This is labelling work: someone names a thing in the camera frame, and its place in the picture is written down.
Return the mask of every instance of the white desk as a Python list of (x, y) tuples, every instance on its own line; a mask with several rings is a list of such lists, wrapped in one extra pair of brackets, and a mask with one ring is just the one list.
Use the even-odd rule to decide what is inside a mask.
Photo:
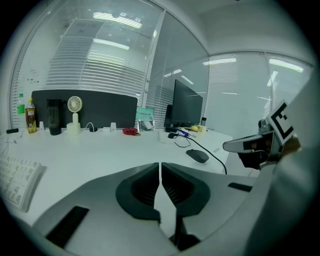
[[(231, 136), (215, 131), (193, 134), (197, 136), (193, 139), (223, 163), (226, 162), (229, 153), (223, 150), (222, 145), (232, 140)], [(18, 134), (9, 136), (17, 138)], [(223, 166), (210, 155), (206, 163), (196, 162), (189, 157), (186, 154), (187, 150), (203, 150), (193, 141), (190, 141), (191, 146), (186, 148), (180, 148), (175, 144), (163, 144), (159, 142), (158, 131), (143, 132), (141, 136), (129, 136), (124, 135), (122, 130), (109, 134), (104, 134), (101, 130), (95, 133), (85, 130), (79, 136), (68, 136), (63, 130), (62, 134), (51, 136), (46, 130), (33, 134), (24, 132), (16, 142), (8, 145), (9, 156), (37, 161), (45, 167), (36, 184), (28, 212), (11, 210), (13, 215), (30, 225), (33, 225), (49, 207), (84, 183), (132, 167), (167, 162), (207, 172), (224, 172)], [(177, 138), (176, 142), (181, 146), (188, 144), (182, 137)], [(0, 146), (1, 153), (5, 145)]]

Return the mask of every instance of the monitor screen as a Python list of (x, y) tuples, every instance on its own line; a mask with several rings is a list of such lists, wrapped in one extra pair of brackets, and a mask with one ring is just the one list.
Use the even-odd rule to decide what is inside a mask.
[(174, 95), (171, 112), (171, 121), (183, 123), (183, 125), (198, 125), (201, 118), (203, 98), (184, 85), (175, 80)]

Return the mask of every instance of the white fan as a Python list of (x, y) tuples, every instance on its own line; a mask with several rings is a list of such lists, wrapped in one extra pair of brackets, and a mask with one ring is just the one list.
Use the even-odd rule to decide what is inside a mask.
[(68, 109), (73, 113), (72, 122), (66, 125), (68, 135), (78, 135), (81, 132), (78, 113), (82, 109), (82, 100), (78, 96), (72, 96), (67, 103)]

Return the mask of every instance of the window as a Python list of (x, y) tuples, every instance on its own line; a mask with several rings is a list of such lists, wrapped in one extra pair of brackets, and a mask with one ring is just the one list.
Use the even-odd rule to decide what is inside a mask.
[(203, 63), (208, 61), (208, 53), (194, 35), (166, 13), (156, 45), (146, 100), (146, 107), (154, 109), (157, 127), (164, 126), (167, 106), (173, 103), (176, 79), (203, 97), (204, 112), (209, 66)]
[(12, 128), (20, 93), (94, 90), (138, 98), (141, 105), (150, 49), (163, 10), (142, 0), (58, 0), (24, 45), (10, 94)]
[(258, 121), (285, 99), (290, 103), (306, 84), (312, 67), (302, 61), (263, 52), (210, 57), (207, 126), (241, 138), (258, 132)]

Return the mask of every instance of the white keyboard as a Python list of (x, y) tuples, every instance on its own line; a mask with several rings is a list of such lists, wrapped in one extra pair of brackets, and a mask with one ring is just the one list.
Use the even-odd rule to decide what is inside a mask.
[(9, 205), (27, 212), (31, 192), (41, 172), (39, 162), (0, 156), (0, 194)]

